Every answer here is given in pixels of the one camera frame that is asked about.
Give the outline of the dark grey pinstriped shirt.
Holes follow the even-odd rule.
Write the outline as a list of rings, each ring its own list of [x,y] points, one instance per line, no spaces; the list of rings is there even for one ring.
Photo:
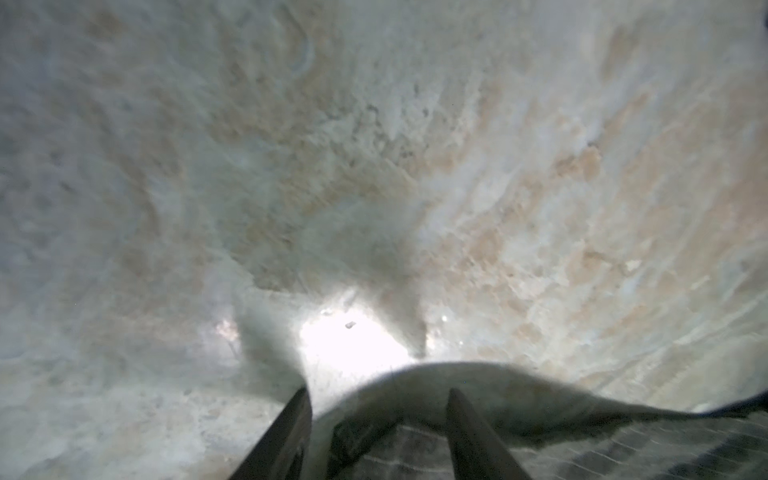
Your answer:
[[[451,390],[532,479],[763,479],[767,397],[703,413],[599,397],[490,363],[382,376],[314,422],[306,479],[449,479]]]

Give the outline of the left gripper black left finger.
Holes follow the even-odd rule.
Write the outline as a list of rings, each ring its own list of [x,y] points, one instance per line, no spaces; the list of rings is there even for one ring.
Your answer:
[[[229,480],[296,480],[301,477],[312,429],[308,390],[300,388],[231,474]]]

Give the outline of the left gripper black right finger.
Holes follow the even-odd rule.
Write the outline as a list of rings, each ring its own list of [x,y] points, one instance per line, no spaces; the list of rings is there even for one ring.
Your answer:
[[[445,432],[456,479],[532,479],[458,388],[449,391]]]

